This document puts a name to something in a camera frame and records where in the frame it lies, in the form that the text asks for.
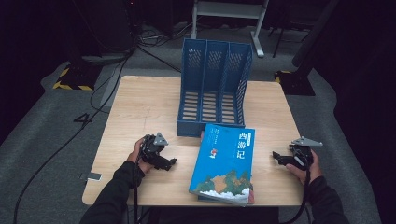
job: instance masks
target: person's left hand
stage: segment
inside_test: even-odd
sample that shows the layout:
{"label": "person's left hand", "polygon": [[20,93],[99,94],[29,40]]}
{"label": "person's left hand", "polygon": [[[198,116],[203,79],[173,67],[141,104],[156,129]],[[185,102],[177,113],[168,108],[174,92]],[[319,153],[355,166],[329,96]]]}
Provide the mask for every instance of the person's left hand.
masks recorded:
{"label": "person's left hand", "polygon": [[[139,151],[142,143],[143,143],[143,138],[137,140],[137,142],[134,144],[134,151],[131,154],[129,154],[127,161],[132,161],[136,163],[137,156],[139,155]],[[145,174],[148,174],[151,168],[154,167],[153,165],[141,160],[138,161],[138,166]]]}

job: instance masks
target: dark clothing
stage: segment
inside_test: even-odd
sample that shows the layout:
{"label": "dark clothing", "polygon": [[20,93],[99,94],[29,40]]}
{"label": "dark clothing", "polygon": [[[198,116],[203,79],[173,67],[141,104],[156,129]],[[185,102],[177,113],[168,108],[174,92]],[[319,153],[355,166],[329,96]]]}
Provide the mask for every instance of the dark clothing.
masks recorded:
{"label": "dark clothing", "polygon": [[[118,224],[122,212],[126,209],[129,190],[134,187],[135,165],[126,161],[113,175],[99,194],[95,203],[82,217],[80,224]],[[136,171],[137,186],[142,182],[145,174],[138,168]]]}
{"label": "dark clothing", "polygon": [[[134,163],[126,161],[102,190],[80,224],[118,224],[134,186]],[[137,185],[144,173],[139,169]],[[321,176],[309,185],[308,201],[315,224],[349,223],[337,192]],[[148,223],[278,223],[276,207],[153,207]]]}

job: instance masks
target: book cover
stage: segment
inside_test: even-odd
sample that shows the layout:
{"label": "book cover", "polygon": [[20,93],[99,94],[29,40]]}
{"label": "book cover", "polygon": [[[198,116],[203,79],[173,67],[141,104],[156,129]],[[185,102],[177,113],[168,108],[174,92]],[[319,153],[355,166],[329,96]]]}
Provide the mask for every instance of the book cover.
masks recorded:
{"label": "book cover", "polygon": [[189,192],[201,199],[247,205],[254,136],[254,129],[206,124]]}

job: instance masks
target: magazine rack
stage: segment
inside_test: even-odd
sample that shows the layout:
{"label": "magazine rack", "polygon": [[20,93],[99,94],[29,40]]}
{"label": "magazine rack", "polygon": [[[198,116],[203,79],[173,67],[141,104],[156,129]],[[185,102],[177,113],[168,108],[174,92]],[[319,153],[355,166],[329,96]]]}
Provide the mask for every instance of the magazine rack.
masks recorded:
{"label": "magazine rack", "polygon": [[209,122],[244,128],[251,63],[250,44],[185,39],[177,135],[199,137]]}

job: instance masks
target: wooden table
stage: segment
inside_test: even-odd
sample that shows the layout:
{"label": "wooden table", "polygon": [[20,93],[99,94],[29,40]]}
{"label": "wooden table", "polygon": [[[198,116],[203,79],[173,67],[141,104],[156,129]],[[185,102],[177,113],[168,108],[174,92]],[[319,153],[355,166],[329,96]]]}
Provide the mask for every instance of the wooden table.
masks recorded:
{"label": "wooden table", "polygon": [[[205,205],[189,193],[191,174],[200,146],[199,138],[177,136],[179,77],[121,79],[99,145],[92,172],[100,181],[89,180],[82,196],[93,204],[113,173],[126,160],[134,143],[145,134],[161,132],[169,142],[161,155],[177,163],[167,172],[152,169],[138,189],[139,205]],[[289,155],[288,145],[300,137],[285,95],[276,82],[249,81],[244,101],[247,128],[256,130],[252,183],[255,205],[300,205],[303,188],[297,178],[272,158],[272,151]],[[128,204],[133,204],[131,191]]]}

